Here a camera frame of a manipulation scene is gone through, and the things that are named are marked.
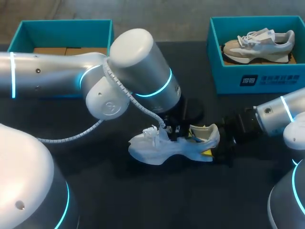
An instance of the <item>box label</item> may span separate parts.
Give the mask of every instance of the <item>box label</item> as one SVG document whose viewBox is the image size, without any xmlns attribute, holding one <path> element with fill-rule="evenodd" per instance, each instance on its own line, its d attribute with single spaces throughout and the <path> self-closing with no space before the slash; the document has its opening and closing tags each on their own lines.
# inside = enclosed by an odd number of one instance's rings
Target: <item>box label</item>
<svg viewBox="0 0 305 229">
<path fill-rule="evenodd" d="M 254 86 L 258 75 L 244 75 L 240 82 L 240 86 Z"/>
<path fill-rule="evenodd" d="M 296 84 L 300 75 L 264 75 L 259 82 L 260 85 L 292 85 Z"/>
</svg>

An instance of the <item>beige sneaker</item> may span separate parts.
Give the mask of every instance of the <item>beige sneaker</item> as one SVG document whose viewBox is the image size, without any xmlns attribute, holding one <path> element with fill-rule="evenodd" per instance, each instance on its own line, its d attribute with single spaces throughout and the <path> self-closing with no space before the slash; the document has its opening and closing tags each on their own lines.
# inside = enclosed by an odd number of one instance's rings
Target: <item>beige sneaker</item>
<svg viewBox="0 0 305 229">
<path fill-rule="evenodd" d="M 275 33 L 274 30 L 263 29 L 249 32 L 247 36 L 237 36 L 237 40 L 225 44 L 223 52 L 238 63 L 249 63 L 255 58 L 286 63 L 294 44 L 295 33 L 292 30 L 287 33 Z"/>
</svg>

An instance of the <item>gray floor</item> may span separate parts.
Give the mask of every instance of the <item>gray floor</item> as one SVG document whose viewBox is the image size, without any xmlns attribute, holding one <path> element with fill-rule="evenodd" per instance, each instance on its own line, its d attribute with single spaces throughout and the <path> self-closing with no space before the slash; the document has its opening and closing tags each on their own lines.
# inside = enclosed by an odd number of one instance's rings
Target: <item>gray floor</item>
<svg viewBox="0 0 305 229">
<path fill-rule="evenodd" d="M 157 41 L 204 41 L 212 16 L 300 15 L 304 0 L 0 0 L 0 43 L 21 20 L 113 19 L 115 34 L 149 30 Z"/>
</svg>

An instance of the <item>logo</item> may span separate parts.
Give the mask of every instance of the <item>logo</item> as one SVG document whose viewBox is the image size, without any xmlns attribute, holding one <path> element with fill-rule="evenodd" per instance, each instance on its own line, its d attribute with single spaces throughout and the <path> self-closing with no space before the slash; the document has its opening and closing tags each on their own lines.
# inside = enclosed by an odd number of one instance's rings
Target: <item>logo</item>
<svg viewBox="0 0 305 229">
<path fill-rule="evenodd" d="M 258 75 L 244 75 L 240 82 L 240 86 L 254 86 Z"/>
<path fill-rule="evenodd" d="M 115 101 L 109 101 L 103 104 L 102 110 L 104 115 L 115 115 L 120 111 L 121 107 Z"/>
</svg>

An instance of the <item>shoelace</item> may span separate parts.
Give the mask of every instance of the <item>shoelace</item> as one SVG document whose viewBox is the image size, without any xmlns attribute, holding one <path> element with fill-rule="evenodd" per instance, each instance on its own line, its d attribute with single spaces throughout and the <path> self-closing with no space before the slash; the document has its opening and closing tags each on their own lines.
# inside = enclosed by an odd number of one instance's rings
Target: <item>shoelace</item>
<svg viewBox="0 0 305 229">
<path fill-rule="evenodd" d="M 157 147 L 159 145 L 159 134 L 158 134 L 158 128 L 152 125 L 152 127 L 149 127 L 147 129 L 143 130 L 143 135 L 146 138 L 149 138 L 152 140 L 152 145 Z"/>
<path fill-rule="evenodd" d="M 259 44 L 260 42 L 255 40 L 255 36 L 256 35 L 252 35 L 253 33 L 255 33 L 256 31 L 253 31 L 253 32 L 249 32 L 247 33 L 246 36 L 237 36 L 237 39 L 238 39 L 238 42 L 239 44 L 244 47 L 244 45 L 248 45 L 250 43 L 254 43 L 254 44 Z"/>
</svg>

